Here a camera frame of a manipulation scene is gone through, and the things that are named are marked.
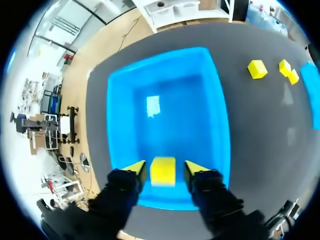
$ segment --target wooden floor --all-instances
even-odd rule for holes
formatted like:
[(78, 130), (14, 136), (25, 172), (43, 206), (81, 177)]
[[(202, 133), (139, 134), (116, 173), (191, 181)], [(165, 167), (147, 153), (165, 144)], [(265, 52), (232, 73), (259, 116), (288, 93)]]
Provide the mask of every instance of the wooden floor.
[[(89, 164), (91, 162), (86, 131), (88, 76), (95, 66), (119, 50), (122, 41), (121, 48), (125, 48), (153, 34), (145, 19), (140, 16), (140, 12), (135, 8), (103, 27), (78, 50), (73, 61), (63, 73), (61, 112), (68, 113), (67, 106), (79, 107), (78, 116), (75, 118), (75, 131), (80, 143), (62, 144), (60, 151), (62, 155), (70, 156), (70, 146), (74, 147), (72, 161), (87, 199), (94, 198), (100, 192), (94, 169), (90, 168), (90, 172), (86, 173), (79, 164), (81, 153), (86, 155)], [(132, 27), (133, 29), (123, 39), (123, 35), (127, 34)]]

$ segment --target gray table surface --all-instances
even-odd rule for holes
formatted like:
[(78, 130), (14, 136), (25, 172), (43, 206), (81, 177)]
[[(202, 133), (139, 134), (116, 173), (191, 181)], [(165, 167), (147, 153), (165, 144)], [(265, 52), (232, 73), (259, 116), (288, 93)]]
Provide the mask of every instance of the gray table surface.
[[(304, 48), (276, 32), (246, 24), (210, 23), (163, 31), (94, 69), (87, 86), (86, 127), (96, 180), (103, 188), (111, 171), (106, 128), (109, 74), (156, 54), (197, 46), (210, 50), (223, 88), (231, 140), (230, 190), (244, 199), (246, 213), (259, 209), (269, 218), (286, 200), (299, 197), (317, 173), (320, 134), (312, 128), (304, 82), (300, 78), (290, 85), (278, 70), (286, 59), (299, 73), (308, 61)], [(263, 60), (268, 70), (263, 79), (250, 77), (251, 60)], [(150, 240), (211, 237), (198, 211), (142, 206), (133, 209), (125, 231)]]

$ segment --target cable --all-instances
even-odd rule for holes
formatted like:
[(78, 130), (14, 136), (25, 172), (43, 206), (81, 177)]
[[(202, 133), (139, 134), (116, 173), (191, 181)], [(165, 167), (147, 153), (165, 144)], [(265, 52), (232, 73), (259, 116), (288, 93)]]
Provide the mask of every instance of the cable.
[(64, 160), (65, 157), (64, 156), (59, 156), (58, 157), (58, 161), (61, 162), (61, 163), (73, 164), (73, 165), (81, 164), (81, 162), (73, 163), (72, 161), (62, 161), (62, 160), (60, 160), (60, 158), (63, 158), (63, 160)]
[(89, 187), (89, 189), (87, 190), (87, 193), (86, 193), (86, 198), (89, 200), (89, 197), (88, 197), (88, 195), (89, 195), (89, 193), (91, 192), (91, 187), (92, 187), (92, 172), (91, 172), (91, 168), (89, 169), (89, 171), (90, 171), (90, 187)]
[(138, 23), (138, 21), (139, 21), (140, 18), (141, 18), (141, 15), (140, 15), (138, 18), (136, 18), (135, 20), (133, 20), (133, 22), (135, 22), (135, 23), (133, 24), (133, 26), (130, 28), (130, 30), (129, 30), (126, 34), (123, 34), (123, 35), (122, 35), (122, 42), (121, 42), (121, 45), (120, 45), (120, 47), (119, 47), (119, 49), (118, 49), (117, 52), (119, 52), (119, 51), (121, 50), (121, 48), (122, 48), (122, 46), (123, 46), (123, 44), (124, 44), (124, 41), (125, 41), (126, 37), (127, 37), (128, 34), (131, 32), (131, 30), (135, 27), (135, 25), (137, 25), (137, 23)]

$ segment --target blue container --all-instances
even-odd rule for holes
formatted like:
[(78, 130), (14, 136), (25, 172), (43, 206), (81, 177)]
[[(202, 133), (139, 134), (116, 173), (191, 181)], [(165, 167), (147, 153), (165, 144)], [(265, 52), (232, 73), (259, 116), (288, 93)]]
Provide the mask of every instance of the blue container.
[[(127, 65), (108, 79), (106, 124), (110, 161), (122, 169), (146, 160), (139, 205), (197, 210), (184, 181), (189, 160), (230, 176), (230, 135), (223, 90), (208, 49), (166, 52)], [(151, 186), (155, 157), (175, 157), (175, 187)]]

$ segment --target yellow cube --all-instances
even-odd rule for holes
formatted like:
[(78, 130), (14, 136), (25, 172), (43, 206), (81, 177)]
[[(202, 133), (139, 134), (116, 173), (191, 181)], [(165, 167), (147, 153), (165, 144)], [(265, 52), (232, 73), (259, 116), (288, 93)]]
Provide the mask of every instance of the yellow cube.
[(261, 79), (268, 73), (264, 63), (261, 60), (252, 60), (248, 65), (248, 70), (253, 79)]
[(289, 73), (288, 79), (291, 85), (296, 84), (299, 81), (299, 76), (295, 69), (292, 69), (292, 71)]
[(291, 73), (291, 66), (290, 64), (283, 59), (280, 63), (279, 63), (279, 71), (280, 73), (283, 74), (283, 76), (288, 77), (289, 74)]
[(155, 157), (150, 166), (150, 178), (153, 186), (174, 187), (176, 185), (176, 159), (174, 157)]

